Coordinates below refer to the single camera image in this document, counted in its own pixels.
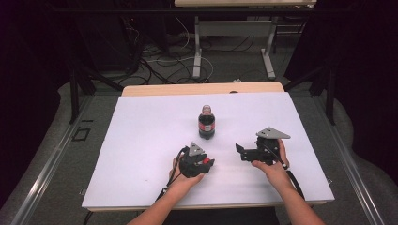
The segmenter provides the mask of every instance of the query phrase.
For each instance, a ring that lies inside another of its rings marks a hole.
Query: desk leg
[[[268,78],[272,81],[274,81],[276,79],[276,77],[275,77],[275,72],[274,72],[272,64],[271,64],[271,59],[269,58],[269,52],[271,51],[271,48],[272,48],[272,41],[275,36],[277,22],[278,22],[278,18],[273,17],[272,25],[269,28],[267,47],[265,49],[261,49],[261,54],[263,55],[264,65],[266,66]]]
[[[200,34],[199,34],[199,18],[195,17],[195,59],[193,61],[193,74],[194,79],[200,78],[200,69],[202,64],[202,50],[200,48]]]

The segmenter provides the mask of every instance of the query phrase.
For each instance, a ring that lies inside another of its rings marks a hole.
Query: handheld controller
[[[290,136],[276,130],[272,127],[267,127],[256,133],[257,137],[257,148],[256,149],[244,149],[242,146],[236,143],[237,152],[240,153],[242,161],[254,161],[259,160],[267,165],[272,165],[274,161],[281,161],[279,153],[278,139],[289,139]]]
[[[215,159],[209,159],[205,151],[194,142],[182,149],[184,156],[179,161],[179,170],[186,177],[195,177],[208,173]]]

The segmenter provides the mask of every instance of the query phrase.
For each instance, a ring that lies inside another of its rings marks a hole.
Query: wrist
[[[282,198],[286,196],[290,196],[292,194],[298,194],[295,187],[293,185],[286,185],[276,189]]]
[[[164,194],[164,197],[166,197],[169,201],[173,203],[178,203],[181,199],[184,198],[185,194],[186,192],[181,189],[170,187]]]

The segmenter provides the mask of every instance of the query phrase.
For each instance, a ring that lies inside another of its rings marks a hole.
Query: soda bottle
[[[211,112],[211,107],[205,105],[202,108],[202,113],[199,115],[199,135],[201,138],[210,139],[215,132],[216,117]]]

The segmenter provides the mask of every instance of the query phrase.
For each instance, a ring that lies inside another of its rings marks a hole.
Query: desk
[[[176,7],[277,7],[314,5],[316,0],[175,0]],[[270,80],[275,80],[275,73],[269,58],[278,18],[271,21],[200,21],[195,17],[195,58],[193,78],[200,77],[202,49],[200,36],[264,36],[268,37],[266,48],[261,49],[264,65]]]
[[[201,139],[197,127],[205,104],[216,116],[216,133],[210,140]],[[216,161],[176,209],[281,204],[264,174],[241,161],[235,148],[235,143],[254,148],[255,133],[268,126],[292,137],[284,142],[286,154],[306,201],[333,201],[289,94],[278,82],[243,82],[126,87],[82,207],[90,211],[146,209],[167,183],[172,158],[191,142]]]

